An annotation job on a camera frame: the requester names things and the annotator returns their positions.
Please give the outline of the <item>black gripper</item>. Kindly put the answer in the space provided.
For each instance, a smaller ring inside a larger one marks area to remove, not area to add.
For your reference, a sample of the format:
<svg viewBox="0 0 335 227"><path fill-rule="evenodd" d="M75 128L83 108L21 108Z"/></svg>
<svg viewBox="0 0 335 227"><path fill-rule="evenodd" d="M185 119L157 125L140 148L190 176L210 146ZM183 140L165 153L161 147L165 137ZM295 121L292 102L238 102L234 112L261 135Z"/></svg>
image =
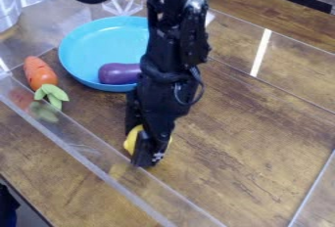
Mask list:
<svg viewBox="0 0 335 227"><path fill-rule="evenodd" d="M163 159L154 154L167 149L175 119L185 116L202 93L195 94L202 86L198 70L182 73L178 80L159 82L146 73L138 76L138 85L127 94L126 133L142 124L138 133L131 164L138 167L155 166Z"/></svg>

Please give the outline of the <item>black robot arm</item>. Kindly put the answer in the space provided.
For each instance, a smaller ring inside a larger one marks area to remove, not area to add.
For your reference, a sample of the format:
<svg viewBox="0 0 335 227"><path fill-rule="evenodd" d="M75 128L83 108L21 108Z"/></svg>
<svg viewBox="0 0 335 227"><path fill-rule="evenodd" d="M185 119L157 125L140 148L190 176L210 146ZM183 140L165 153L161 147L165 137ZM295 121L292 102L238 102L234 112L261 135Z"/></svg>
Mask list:
<svg viewBox="0 0 335 227"><path fill-rule="evenodd" d="M127 95L126 133L135 137L131 163L154 166L167 150L175 120L203 93L198 65L210 46L205 31L207 0L145 0L149 40L139 60L139 82Z"/></svg>

